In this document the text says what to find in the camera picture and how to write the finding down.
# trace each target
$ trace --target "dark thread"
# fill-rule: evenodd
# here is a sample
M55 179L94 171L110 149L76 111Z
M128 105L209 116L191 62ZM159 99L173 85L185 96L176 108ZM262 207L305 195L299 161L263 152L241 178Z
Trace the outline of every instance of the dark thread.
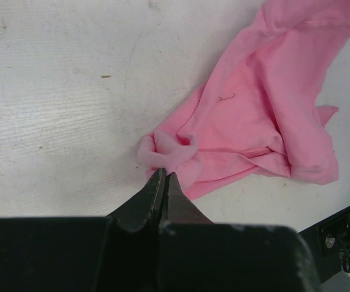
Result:
M221 100L227 100L227 99L232 99L232 98L234 98L235 96L236 96L236 94L233 92L233 95L232 95L232 96L226 97L226 98L220 97L220 98L219 98L219 101L221 101Z

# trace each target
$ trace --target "crumpled cloth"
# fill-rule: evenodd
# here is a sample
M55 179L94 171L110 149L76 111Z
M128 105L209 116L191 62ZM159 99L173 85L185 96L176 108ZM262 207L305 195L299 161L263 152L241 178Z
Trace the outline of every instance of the crumpled cloth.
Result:
M316 184L338 179L315 107L326 71L350 37L350 0L267 0L206 83L143 137L147 177L176 172L190 199L251 173Z

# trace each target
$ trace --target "black cable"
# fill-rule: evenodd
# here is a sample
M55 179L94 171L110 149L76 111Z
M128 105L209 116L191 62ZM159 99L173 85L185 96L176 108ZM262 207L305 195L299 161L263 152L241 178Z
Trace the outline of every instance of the black cable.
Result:
M343 242L337 238L337 243L340 245L340 248L343 250L343 258L342 258L342 267L344 272L350 273L350 254L347 250L346 246L343 244Z

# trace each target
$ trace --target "white table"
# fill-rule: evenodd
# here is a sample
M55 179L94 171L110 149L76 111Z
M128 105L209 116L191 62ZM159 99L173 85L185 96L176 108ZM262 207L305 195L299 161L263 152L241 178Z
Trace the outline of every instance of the white table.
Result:
M104 215L135 194L140 138L261 3L0 0L0 216ZM196 200L201 211L302 230L350 205L350 41L317 102L340 107L328 125L338 182L249 176Z

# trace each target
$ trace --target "pink fabric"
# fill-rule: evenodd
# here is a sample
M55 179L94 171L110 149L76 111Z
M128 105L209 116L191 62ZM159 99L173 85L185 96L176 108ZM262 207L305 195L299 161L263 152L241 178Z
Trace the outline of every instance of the pink fabric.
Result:
M195 199L251 173L317 184L338 179L315 107L326 71L350 37L350 0L267 0L210 78L153 132L139 160L176 172Z

